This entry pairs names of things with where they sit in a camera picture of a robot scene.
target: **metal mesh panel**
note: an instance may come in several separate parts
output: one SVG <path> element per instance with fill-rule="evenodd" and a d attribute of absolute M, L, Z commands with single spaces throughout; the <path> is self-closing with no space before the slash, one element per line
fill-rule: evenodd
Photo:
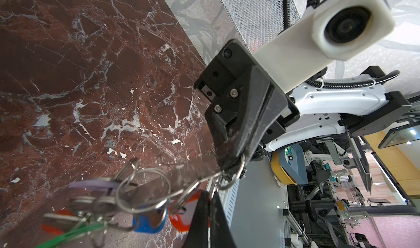
<path fill-rule="evenodd" d="M 284 28 L 282 0 L 221 0 L 245 45 L 252 53 Z M 290 0 L 290 24 L 300 16 Z"/>

